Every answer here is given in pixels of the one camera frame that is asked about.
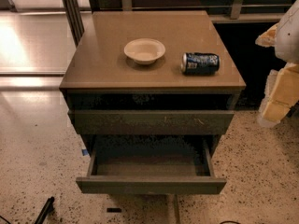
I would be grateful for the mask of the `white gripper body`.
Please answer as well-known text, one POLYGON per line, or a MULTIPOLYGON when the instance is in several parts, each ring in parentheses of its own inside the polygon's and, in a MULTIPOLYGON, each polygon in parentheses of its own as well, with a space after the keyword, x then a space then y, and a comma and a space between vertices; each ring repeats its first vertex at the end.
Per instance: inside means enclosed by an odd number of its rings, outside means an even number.
POLYGON ((299 65, 287 63, 279 71, 271 70, 259 107, 258 123, 272 128, 279 124, 299 101, 299 65))

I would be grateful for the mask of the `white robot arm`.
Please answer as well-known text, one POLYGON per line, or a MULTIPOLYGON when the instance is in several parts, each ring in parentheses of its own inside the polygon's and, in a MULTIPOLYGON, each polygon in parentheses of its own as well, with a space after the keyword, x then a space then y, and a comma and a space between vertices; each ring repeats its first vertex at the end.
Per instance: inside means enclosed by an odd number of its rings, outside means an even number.
POLYGON ((299 0, 278 23, 259 35, 255 43, 273 47, 276 57, 286 63, 279 71, 270 71, 259 107, 258 123, 272 128, 299 101, 299 0))

